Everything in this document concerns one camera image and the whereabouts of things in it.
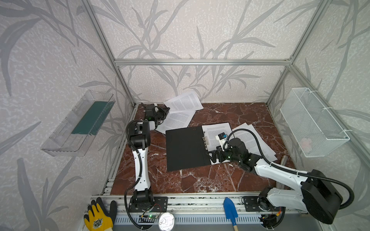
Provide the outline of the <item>silver folder clip mechanism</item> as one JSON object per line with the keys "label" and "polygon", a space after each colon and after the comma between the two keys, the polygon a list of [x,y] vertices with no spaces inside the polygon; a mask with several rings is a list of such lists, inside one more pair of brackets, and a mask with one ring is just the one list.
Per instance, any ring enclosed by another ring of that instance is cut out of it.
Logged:
{"label": "silver folder clip mechanism", "polygon": [[203,138],[205,149],[208,150],[209,142],[208,142],[208,138],[207,138],[207,135],[205,134],[205,132],[203,133],[203,137],[202,138]]}

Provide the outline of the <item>black file folder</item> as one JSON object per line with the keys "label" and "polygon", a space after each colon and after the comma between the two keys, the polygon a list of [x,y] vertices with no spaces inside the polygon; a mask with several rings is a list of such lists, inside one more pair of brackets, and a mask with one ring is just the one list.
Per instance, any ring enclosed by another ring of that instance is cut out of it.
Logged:
{"label": "black file folder", "polygon": [[202,127],[166,131],[166,156],[168,172],[210,165]]}

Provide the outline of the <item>printed paper corner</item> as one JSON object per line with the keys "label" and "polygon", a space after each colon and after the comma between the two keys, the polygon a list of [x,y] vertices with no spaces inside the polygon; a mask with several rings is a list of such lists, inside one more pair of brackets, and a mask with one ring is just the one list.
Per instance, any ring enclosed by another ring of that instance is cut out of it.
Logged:
{"label": "printed paper corner", "polygon": [[202,110],[203,106],[195,91],[191,90],[164,102],[170,113]]}

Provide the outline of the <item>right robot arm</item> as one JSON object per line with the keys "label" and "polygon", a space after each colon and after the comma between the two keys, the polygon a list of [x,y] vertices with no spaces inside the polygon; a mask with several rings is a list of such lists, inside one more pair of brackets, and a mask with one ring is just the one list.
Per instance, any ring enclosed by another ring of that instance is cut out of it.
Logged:
{"label": "right robot arm", "polygon": [[[245,143],[234,136],[239,131],[252,135],[259,154],[250,153]],[[269,207],[292,208],[308,213],[322,223],[332,224],[337,212],[354,202],[355,194],[351,187],[327,178],[319,170],[299,171],[270,161],[265,156],[258,137],[251,130],[236,129],[229,135],[219,133],[215,138],[219,146],[208,152],[211,162],[235,162],[246,172],[272,179],[290,188],[264,189],[258,200],[262,210]]]}

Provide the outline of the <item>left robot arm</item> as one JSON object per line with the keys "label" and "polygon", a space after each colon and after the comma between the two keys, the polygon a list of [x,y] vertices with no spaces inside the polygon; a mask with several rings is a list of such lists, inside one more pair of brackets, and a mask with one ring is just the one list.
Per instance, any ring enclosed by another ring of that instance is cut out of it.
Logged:
{"label": "left robot arm", "polygon": [[160,107],[157,104],[141,104],[141,106],[144,109],[144,119],[130,121],[125,130],[128,146],[133,153],[135,163],[135,183],[125,191],[125,195],[133,190],[133,196],[130,199],[132,208],[147,211],[155,205],[147,165],[147,156],[151,145],[150,133],[164,122],[170,108]]}

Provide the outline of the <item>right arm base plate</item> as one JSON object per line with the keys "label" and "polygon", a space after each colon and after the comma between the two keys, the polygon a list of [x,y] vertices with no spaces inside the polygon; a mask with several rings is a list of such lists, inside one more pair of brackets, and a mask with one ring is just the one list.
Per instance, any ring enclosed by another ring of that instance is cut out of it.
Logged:
{"label": "right arm base plate", "polygon": [[272,204],[264,197],[243,196],[241,201],[244,204],[244,207],[247,212],[267,212],[267,213],[280,212],[280,207],[272,206]]}

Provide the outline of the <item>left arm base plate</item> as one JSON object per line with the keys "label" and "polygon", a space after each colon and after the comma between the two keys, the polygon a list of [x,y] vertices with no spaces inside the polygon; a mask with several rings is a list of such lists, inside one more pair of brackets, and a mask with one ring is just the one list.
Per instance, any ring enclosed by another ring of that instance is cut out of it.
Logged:
{"label": "left arm base plate", "polygon": [[129,203],[130,212],[166,212],[168,206],[168,197],[166,196],[154,196],[154,202],[147,205],[135,204],[134,200],[131,198]]}

